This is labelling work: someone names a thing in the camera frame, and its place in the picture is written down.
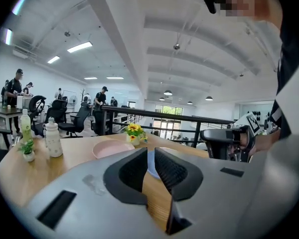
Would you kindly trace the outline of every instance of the pink plate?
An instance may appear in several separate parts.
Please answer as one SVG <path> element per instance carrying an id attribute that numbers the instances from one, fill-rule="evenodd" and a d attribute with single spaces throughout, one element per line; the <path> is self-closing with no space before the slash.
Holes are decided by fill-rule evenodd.
<path id="1" fill-rule="evenodd" d="M 93 155 L 96 158 L 111 156 L 113 154 L 135 149 L 131 143 L 119 140 L 101 141 L 93 147 Z"/>

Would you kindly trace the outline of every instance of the yellow flower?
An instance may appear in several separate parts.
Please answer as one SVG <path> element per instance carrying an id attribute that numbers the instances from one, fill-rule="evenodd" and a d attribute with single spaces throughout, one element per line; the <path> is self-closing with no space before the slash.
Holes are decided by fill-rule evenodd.
<path id="1" fill-rule="evenodd" d="M 130 141 L 134 141 L 136 139 L 135 135 L 130 135 Z"/>
<path id="2" fill-rule="evenodd" d="M 140 126 L 137 124 L 131 123 L 128 125 L 128 130 L 130 130 L 132 132 L 139 130 L 139 128 L 140 128 Z"/>

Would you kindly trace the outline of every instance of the wooden table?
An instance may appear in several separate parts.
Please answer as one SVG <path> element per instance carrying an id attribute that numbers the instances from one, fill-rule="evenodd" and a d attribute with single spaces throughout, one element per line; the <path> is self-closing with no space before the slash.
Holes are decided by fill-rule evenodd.
<path id="1" fill-rule="evenodd" d="M 92 148 L 98 142 L 117 139 L 125 140 L 125 134 L 109 136 L 68 138 L 61 139 L 63 155 L 50 158 L 45 147 L 44 139 L 35 139 L 35 160 L 28 163 L 15 146 L 0 163 L 0 190 L 2 194 L 20 206 L 25 206 L 28 201 L 48 185 L 51 181 L 67 172 L 72 167 L 95 160 Z M 208 153 L 179 143 L 162 139 L 149 134 L 148 143 L 141 141 L 138 147 L 167 147 L 183 153 L 208 157 Z M 171 195 L 160 180 L 146 173 L 143 183 L 143 193 L 148 198 L 148 212 L 159 227 L 165 231 L 169 214 Z"/>
<path id="2" fill-rule="evenodd" d="M 17 108 L 2 108 L 0 107 L 0 117 L 5 119 L 6 129 L 10 130 L 9 118 L 19 117 L 22 115 L 22 109 Z"/>

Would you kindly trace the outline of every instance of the white water bottle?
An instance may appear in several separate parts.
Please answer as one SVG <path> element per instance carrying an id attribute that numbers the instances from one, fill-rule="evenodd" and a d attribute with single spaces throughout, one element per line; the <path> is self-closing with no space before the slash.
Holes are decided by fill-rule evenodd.
<path id="1" fill-rule="evenodd" d="M 59 157 L 62 155 L 62 147 L 60 142 L 60 134 L 58 124 L 54 123 L 54 118 L 49 118 L 49 122 L 44 125 L 45 145 L 49 149 L 51 157 Z"/>

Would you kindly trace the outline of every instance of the small flower pot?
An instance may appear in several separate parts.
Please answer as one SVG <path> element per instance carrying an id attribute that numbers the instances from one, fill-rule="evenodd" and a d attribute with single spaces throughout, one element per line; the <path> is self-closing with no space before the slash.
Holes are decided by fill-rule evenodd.
<path id="1" fill-rule="evenodd" d="M 136 136 L 135 139 L 131 141 L 131 136 L 127 134 L 126 141 L 131 143 L 133 146 L 137 146 L 140 144 L 140 137 Z"/>
<path id="2" fill-rule="evenodd" d="M 34 160 L 34 152 L 32 151 L 30 154 L 23 154 L 23 157 L 27 162 L 32 162 Z"/>

